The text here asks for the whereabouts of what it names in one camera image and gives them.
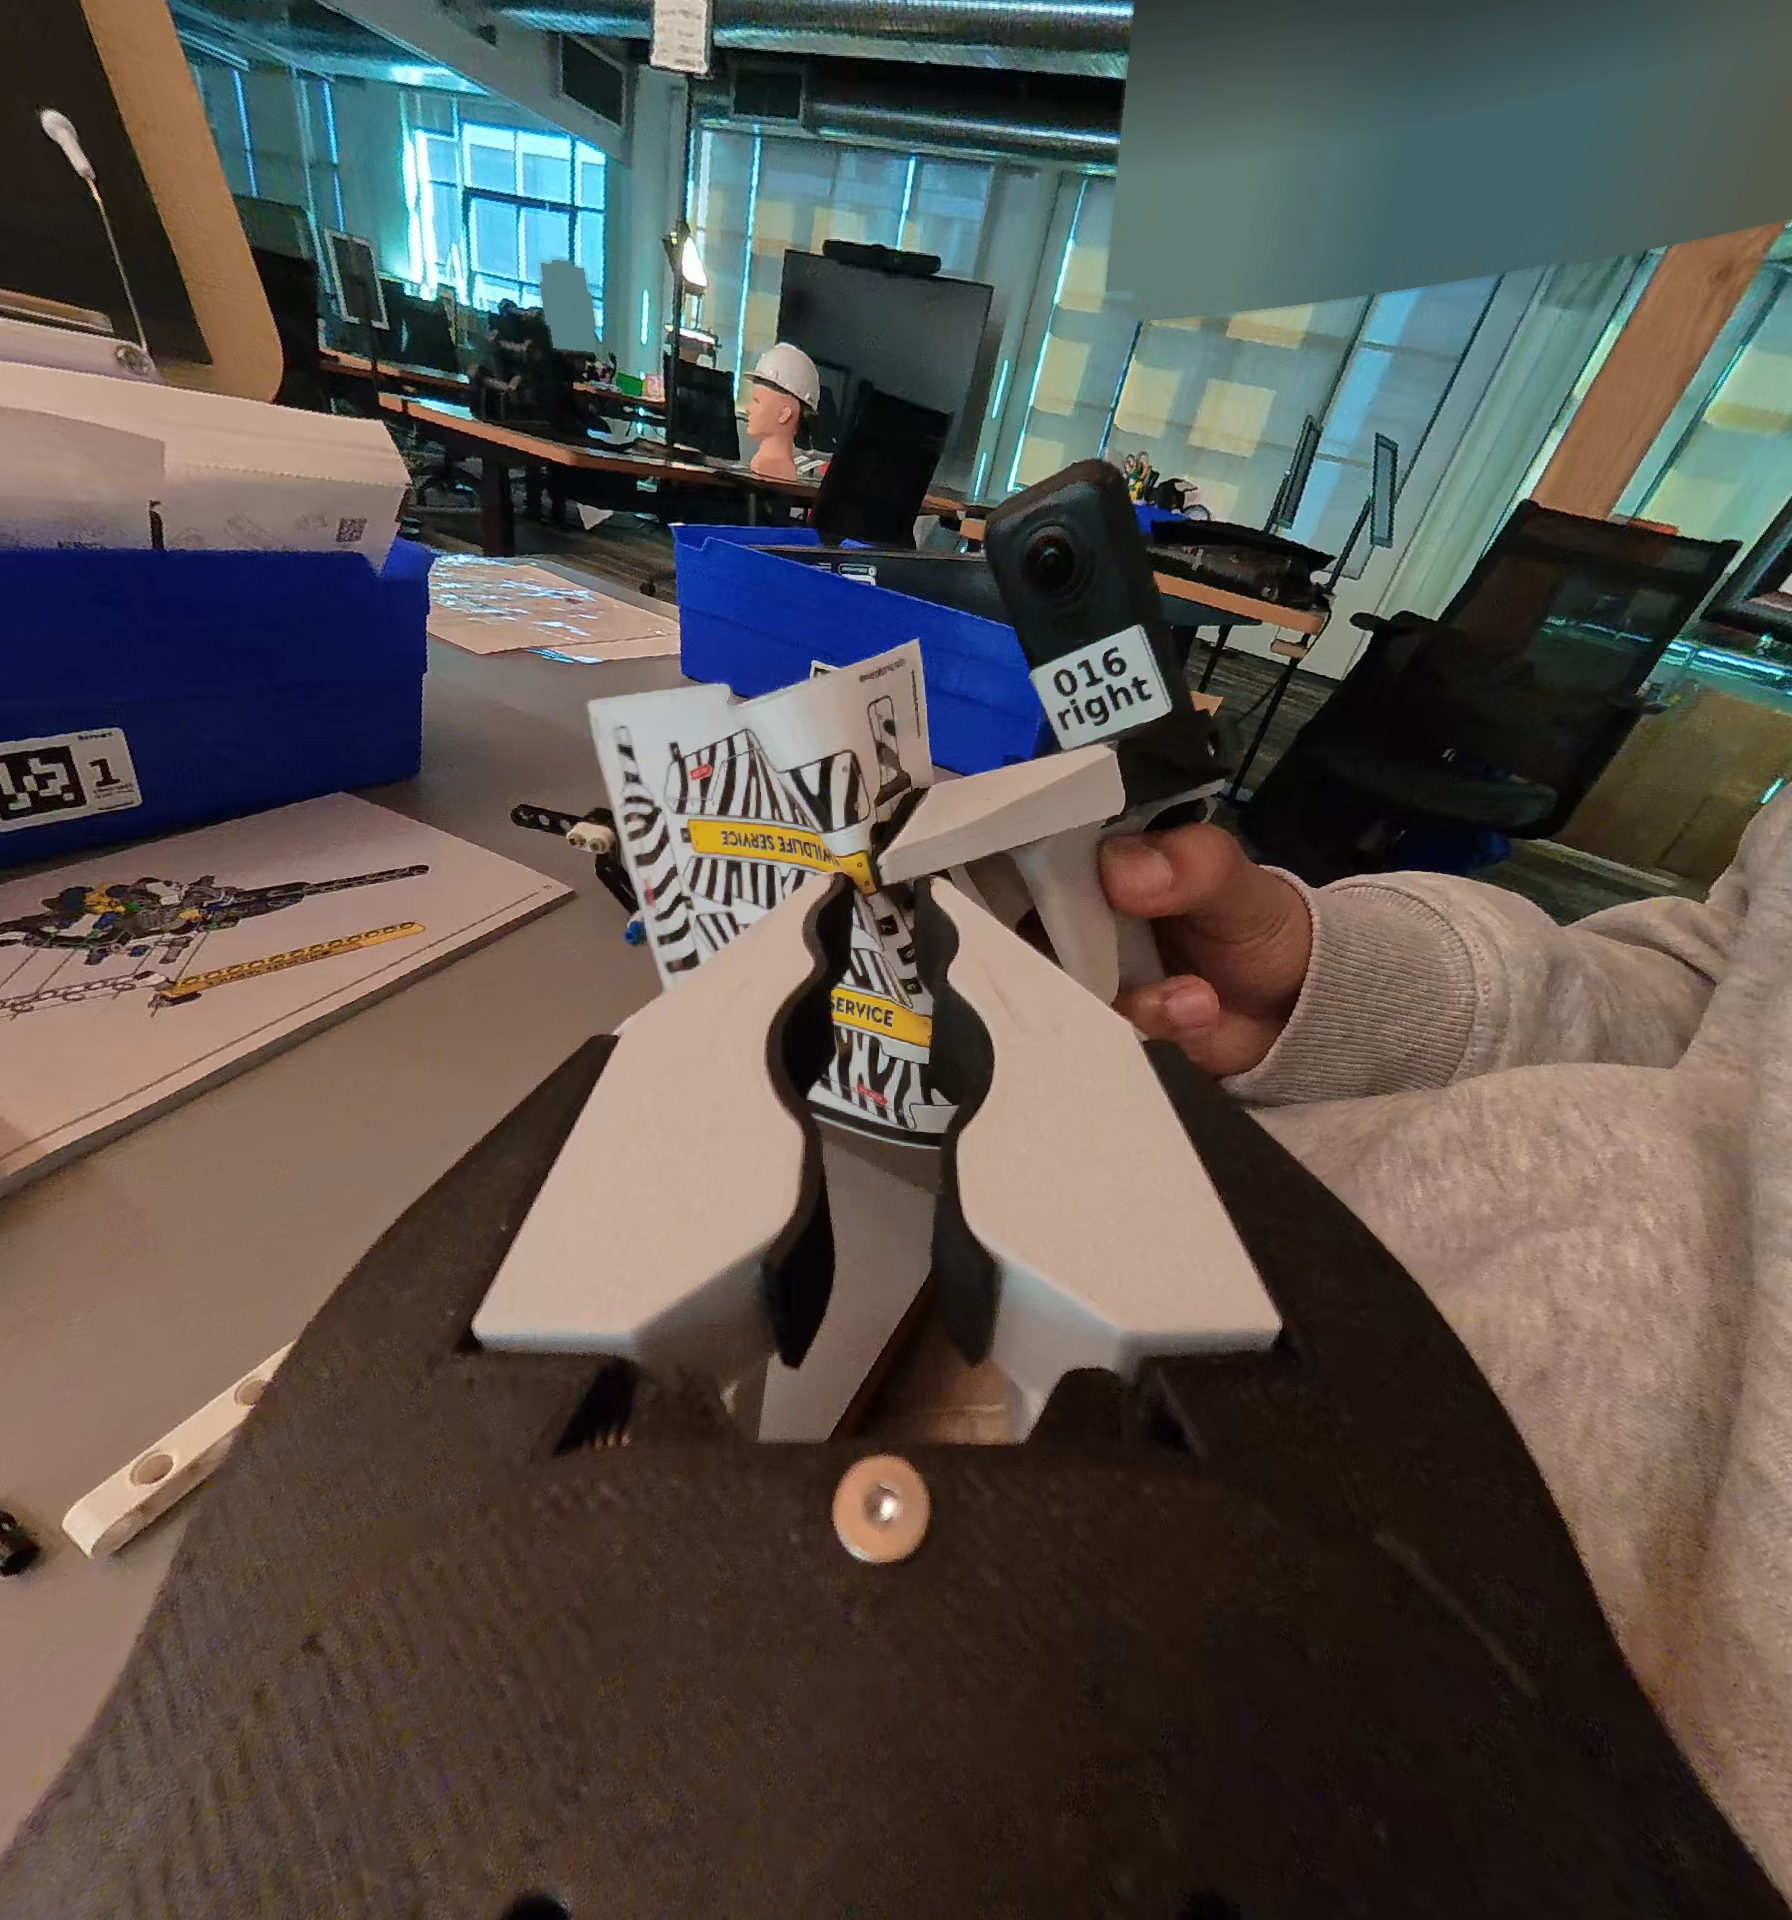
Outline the blue storage bin with tag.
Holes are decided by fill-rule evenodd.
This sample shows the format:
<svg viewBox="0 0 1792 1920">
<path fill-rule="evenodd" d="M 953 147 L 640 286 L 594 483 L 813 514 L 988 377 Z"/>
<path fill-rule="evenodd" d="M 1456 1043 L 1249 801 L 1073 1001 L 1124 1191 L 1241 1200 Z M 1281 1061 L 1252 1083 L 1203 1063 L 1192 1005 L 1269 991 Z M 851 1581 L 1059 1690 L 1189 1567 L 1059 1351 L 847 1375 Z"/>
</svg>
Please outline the blue storage bin with tag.
<svg viewBox="0 0 1792 1920">
<path fill-rule="evenodd" d="M 0 550 L 0 869 L 408 779 L 434 559 Z"/>
</svg>

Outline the dark board with wooden frame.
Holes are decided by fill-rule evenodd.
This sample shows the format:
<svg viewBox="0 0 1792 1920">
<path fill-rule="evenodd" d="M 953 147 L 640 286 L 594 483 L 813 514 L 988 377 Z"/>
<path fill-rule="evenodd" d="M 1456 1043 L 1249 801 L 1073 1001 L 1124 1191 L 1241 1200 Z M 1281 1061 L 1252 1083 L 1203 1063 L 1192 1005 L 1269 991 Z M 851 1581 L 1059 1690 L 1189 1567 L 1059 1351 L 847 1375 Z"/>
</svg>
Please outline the dark board with wooden frame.
<svg viewBox="0 0 1792 1920">
<path fill-rule="evenodd" d="M 163 380 L 273 400 L 282 343 L 163 2 L 0 2 L 0 317 L 134 345 L 40 106 L 67 114 L 93 159 Z"/>
</svg>

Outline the person's right hand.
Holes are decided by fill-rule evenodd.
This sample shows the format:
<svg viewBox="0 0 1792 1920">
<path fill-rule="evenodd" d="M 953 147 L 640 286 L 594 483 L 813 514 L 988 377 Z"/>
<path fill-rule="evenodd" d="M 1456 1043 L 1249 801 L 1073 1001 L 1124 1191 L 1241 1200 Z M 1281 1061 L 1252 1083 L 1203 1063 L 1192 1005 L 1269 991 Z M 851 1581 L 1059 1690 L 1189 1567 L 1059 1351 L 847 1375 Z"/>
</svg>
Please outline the person's right hand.
<svg viewBox="0 0 1792 1920">
<path fill-rule="evenodd" d="M 1302 892 L 1214 824 L 1101 847 L 1109 906 L 1151 926 L 1163 966 L 1114 1010 L 1218 1079 L 1252 1072 L 1292 1017 L 1312 952 Z"/>
</svg>

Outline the plain blue storage bin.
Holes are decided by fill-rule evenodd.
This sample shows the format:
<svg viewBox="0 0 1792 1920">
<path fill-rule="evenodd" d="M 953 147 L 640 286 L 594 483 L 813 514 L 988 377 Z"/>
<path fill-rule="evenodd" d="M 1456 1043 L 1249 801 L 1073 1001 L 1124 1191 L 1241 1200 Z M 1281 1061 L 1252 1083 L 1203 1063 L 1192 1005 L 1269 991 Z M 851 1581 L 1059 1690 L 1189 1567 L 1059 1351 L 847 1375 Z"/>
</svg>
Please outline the plain blue storage bin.
<svg viewBox="0 0 1792 1920">
<path fill-rule="evenodd" d="M 812 528 L 684 521 L 670 540 L 685 676 L 756 698 L 915 639 L 936 766 L 979 773 L 1048 744 L 983 561 L 826 549 Z"/>
</svg>

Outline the white lego beam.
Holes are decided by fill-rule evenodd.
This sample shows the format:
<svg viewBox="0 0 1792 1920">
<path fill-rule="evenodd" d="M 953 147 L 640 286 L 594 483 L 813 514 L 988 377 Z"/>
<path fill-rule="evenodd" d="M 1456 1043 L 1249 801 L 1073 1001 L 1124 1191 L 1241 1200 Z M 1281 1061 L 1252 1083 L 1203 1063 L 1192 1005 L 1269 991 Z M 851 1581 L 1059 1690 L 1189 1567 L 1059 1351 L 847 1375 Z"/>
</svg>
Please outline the white lego beam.
<svg viewBox="0 0 1792 1920">
<path fill-rule="evenodd" d="M 290 1344 L 153 1440 L 63 1513 L 63 1536 L 91 1561 L 111 1556 L 186 1501 L 223 1464 Z"/>
</svg>

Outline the open instruction booklet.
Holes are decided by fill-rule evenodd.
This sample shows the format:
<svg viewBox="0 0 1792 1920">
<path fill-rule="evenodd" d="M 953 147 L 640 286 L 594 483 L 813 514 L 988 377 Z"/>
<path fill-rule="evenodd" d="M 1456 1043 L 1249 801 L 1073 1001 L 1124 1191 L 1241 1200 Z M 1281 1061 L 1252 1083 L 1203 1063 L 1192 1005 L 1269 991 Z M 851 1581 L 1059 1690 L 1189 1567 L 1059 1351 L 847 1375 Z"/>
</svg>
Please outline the open instruction booklet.
<svg viewBox="0 0 1792 1920">
<path fill-rule="evenodd" d="M 569 898 L 348 795 L 0 882 L 0 1195 Z"/>
</svg>

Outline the partly built lego model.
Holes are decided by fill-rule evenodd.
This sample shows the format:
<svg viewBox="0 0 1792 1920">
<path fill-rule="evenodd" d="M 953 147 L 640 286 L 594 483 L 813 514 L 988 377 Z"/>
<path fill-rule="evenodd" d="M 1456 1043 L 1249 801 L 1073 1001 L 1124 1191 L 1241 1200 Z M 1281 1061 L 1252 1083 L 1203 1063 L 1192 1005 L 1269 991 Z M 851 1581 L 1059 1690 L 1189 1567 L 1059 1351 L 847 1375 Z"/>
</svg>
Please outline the partly built lego model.
<svg viewBox="0 0 1792 1920">
<path fill-rule="evenodd" d="M 608 806 L 568 812 L 539 802 L 515 802 L 507 818 L 518 827 L 553 834 L 573 850 L 589 854 L 596 882 L 625 912 L 628 946 L 646 946 L 642 898 L 624 863 L 624 834 Z"/>
</svg>

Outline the large black monitor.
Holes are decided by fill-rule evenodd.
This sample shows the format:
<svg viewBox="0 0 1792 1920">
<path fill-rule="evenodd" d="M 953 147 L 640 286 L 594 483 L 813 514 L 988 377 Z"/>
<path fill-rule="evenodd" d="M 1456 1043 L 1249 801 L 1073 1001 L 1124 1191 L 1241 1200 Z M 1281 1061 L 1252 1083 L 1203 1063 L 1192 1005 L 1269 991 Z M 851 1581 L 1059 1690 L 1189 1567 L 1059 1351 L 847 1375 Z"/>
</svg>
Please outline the large black monitor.
<svg viewBox="0 0 1792 1920">
<path fill-rule="evenodd" d="M 992 286 L 981 280 L 785 251 L 776 339 L 818 368 L 815 445 L 833 449 L 861 394 L 876 390 L 943 412 L 942 459 L 969 464 L 985 404 L 979 390 L 992 370 L 991 308 Z"/>
</svg>

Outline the metal rod with white tip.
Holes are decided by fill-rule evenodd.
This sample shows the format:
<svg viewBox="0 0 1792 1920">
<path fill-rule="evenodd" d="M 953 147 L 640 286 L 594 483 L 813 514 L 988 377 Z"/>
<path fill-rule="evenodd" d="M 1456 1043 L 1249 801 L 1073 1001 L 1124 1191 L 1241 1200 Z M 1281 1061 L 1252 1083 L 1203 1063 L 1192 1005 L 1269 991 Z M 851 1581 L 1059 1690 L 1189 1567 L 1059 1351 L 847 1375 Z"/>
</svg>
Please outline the metal rod with white tip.
<svg viewBox="0 0 1792 1920">
<path fill-rule="evenodd" d="M 149 368 L 149 372 L 157 373 L 158 370 L 155 362 L 155 352 L 149 345 L 137 294 L 134 290 L 134 283 L 129 279 L 128 265 L 120 251 L 113 216 L 101 191 L 93 159 L 87 153 L 85 143 L 78 129 L 75 128 L 75 124 L 69 121 L 67 114 L 55 106 L 40 106 L 36 114 L 36 121 L 45 138 L 63 155 L 63 161 L 67 163 L 72 172 L 85 184 L 91 196 L 99 224 L 103 228 L 103 239 L 105 239 L 105 246 L 108 246 L 108 251 L 113 263 L 113 271 L 115 271 L 115 280 L 124 297 L 124 308 L 125 308 L 129 328 L 134 335 L 134 351 L 140 357 L 140 360 Z"/>
</svg>

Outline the black mesh office chair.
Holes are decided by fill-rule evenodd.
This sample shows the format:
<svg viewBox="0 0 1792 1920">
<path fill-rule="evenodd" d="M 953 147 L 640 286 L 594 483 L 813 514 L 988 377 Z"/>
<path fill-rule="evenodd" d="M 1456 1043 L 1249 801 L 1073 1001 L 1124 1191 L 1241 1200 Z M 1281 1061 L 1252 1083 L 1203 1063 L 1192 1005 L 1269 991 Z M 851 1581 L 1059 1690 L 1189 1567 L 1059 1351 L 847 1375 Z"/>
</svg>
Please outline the black mesh office chair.
<svg viewBox="0 0 1792 1920">
<path fill-rule="evenodd" d="M 1643 717 L 1663 649 L 1739 544 L 1520 503 L 1439 614 L 1369 642 L 1241 808 L 1308 885 L 1471 876 L 1562 827 Z"/>
</svg>

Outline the mannequin head with white helmet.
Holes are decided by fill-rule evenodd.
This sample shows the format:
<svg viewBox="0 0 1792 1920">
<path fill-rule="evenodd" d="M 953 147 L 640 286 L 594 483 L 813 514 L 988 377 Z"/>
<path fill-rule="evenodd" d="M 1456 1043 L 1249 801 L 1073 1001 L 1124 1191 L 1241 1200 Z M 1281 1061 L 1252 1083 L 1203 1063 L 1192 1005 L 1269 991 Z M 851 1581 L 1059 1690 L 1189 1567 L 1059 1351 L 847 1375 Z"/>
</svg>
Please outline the mannequin head with white helmet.
<svg viewBox="0 0 1792 1920">
<path fill-rule="evenodd" d="M 820 409 L 821 381 L 808 355 L 788 343 L 764 348 L 750 373 L 744 407 L 748 466 L 768 480 L 796 480 L 796 440 Z"/>
</svg>

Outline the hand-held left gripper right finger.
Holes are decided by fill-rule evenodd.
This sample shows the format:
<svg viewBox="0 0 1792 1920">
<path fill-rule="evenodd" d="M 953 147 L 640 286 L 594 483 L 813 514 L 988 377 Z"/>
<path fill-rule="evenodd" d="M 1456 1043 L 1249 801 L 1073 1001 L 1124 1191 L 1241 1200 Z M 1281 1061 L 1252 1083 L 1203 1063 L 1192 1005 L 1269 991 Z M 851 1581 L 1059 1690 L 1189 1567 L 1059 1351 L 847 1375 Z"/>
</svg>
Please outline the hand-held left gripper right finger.
<svg viewBox="0 0 1792 1920">
<path fill-rule="evenodd" d="M 927 882 L 939 1143 L 930 1270 L 961 1356 L 1031 1429 L 1073 1373 L 1257 1354 L 1281 1314 L 1137 1031 L 952 882 Z"/>
</svg>

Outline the person's right forearm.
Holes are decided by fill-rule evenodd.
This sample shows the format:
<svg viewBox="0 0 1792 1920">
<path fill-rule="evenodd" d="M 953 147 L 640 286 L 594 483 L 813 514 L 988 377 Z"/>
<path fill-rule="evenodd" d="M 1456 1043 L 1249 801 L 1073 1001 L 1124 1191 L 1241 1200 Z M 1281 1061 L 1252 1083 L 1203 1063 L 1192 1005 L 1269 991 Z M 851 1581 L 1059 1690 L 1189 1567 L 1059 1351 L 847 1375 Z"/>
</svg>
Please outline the person's right forearm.
<svg viewBox="0 0 1792 1920">
<path fill-rule="evenodd" d="M 1792 1096 L 1792 781 L 1702 898 L 1556 925 L 1434 873 L 1295 885 L 1311 957 L 1251 1072 L 1257 1106 L 1451 1088 L 1536 1066 L 1745 1072 Z"/>
</svg>

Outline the stack of white booklets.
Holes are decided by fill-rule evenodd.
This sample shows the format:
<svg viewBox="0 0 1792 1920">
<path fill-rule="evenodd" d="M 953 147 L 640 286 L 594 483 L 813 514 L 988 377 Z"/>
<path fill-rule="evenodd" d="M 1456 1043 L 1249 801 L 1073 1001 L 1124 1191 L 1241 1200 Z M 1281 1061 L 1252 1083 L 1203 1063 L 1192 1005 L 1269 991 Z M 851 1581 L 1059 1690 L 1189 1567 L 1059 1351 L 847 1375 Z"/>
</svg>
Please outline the stack of white booklets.
<svg viewBox="0 0 1792 1920">
<path fill-rule="evenodd" d="M 384 572 L 407 489 L 377 419 L 193 392 L 136 345 L 0 317 L 0 550 L 308 553 Z"/>
</svg>

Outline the zebra striped sticker sheet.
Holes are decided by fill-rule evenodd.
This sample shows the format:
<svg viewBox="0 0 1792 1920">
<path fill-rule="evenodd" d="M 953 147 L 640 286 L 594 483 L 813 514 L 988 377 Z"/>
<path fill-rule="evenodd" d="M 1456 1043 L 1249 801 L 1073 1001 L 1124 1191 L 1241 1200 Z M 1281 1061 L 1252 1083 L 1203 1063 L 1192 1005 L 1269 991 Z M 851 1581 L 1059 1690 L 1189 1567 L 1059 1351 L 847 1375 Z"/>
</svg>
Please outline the zebra striped sticker sheet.
<svg viewBox="0 0 1792 1920">
<path fill-rule="evenodd" d="M 902 644 L 854 666 L 741 700 L 727 685 L 596 703 L 624 863 L 634 876 L 662 996 L 801 885 L 839 889 L 833 1063 L 808 1092 L 813 1118 L 877 1139 L 935 1146 L 952 1106 L 930 1083 L 930 994 L 908 904 L 876 876 L 873 839 L 930 785 L 921 658 Z M 921 1278 L 869 1282 L 798 1366 L 704 1369 L 717 1384 L 761 1378 L 760 1436 L 839 1433 Z"/>
</svg>

